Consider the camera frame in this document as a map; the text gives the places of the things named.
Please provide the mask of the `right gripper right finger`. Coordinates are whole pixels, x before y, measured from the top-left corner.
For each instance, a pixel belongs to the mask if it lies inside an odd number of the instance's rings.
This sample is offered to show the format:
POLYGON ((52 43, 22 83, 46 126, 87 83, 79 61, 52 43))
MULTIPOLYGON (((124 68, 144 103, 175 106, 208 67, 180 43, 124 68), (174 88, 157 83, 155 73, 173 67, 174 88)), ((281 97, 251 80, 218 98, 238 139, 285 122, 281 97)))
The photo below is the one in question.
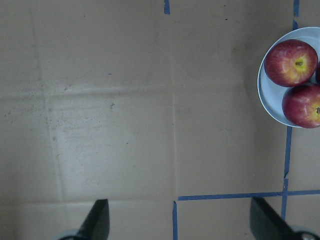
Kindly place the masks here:
POLYGON ((250 202, 250 230, 256 240, 318 240, 309 231, 293 230, 262 197, 250 202))

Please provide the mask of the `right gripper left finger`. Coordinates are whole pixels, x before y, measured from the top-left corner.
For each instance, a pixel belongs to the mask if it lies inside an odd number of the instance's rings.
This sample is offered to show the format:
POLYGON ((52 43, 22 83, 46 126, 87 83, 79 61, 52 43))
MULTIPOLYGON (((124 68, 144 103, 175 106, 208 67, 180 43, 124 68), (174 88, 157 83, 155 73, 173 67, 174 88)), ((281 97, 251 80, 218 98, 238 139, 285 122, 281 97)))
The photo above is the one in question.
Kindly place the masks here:
POLYGON ((75 234, 75 240, 107 240, 110 233, 108 199, 96 200, 75 234))

